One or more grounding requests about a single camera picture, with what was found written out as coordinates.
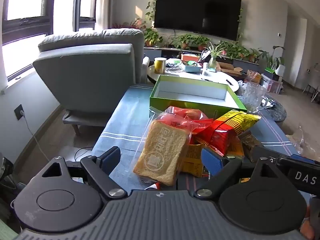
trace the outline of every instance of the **green box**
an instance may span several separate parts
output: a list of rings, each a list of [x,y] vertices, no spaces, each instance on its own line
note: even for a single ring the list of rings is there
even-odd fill
[[[199,109],[214,119],[232,109],[247,112],[228,85],[166,75],[161,75],[153,88],[150,106],[160,111],[169,106]]]

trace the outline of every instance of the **tv cabinet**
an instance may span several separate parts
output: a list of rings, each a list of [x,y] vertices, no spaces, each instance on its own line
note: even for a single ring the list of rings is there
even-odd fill
[[[175,58],[182,52],[188,52],[196,55],[201,54],[201,52],[199,52],[198,50],[160,47],[144,47],[143,51],[146,56],[150,58],[150,61],[154,61],[155,57]],[[234,67],[240,67],[245,73],[247,73],[248,70],[256,71],[258,73],[263,73],[264,71],[264,68],[259,66],[259,64],[252,63],[246,60],[231,59],[227,56],[220,56],[217,57],[217,61],[232,64]]]

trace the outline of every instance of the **human hand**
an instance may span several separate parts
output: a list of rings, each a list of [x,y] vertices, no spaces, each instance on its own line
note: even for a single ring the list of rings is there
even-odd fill
[[[307,213],[306,213],[306,218],[310,217],[310,208],[309,206],[307,207]],[[313,230],[313,227],[310,225],[310,220],[306,220],[301,228],[300,228],[300,233],[308,240],[313,240],[315,238],[315,231]]]

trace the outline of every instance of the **wall-mounted television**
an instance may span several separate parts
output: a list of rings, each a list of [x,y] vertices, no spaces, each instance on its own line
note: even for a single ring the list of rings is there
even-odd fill
[[[236,40],[241,0],[156,0],[155,28]]]

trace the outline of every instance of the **glass vase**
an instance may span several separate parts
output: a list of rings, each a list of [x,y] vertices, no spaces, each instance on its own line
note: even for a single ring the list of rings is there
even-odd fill
[[[208,64],[208,68],[213,68],[214,70],[216,70],[216,68],[217,68],[217,57],[212,57],[211,56],[211,59],[210,59],[209,64]]]

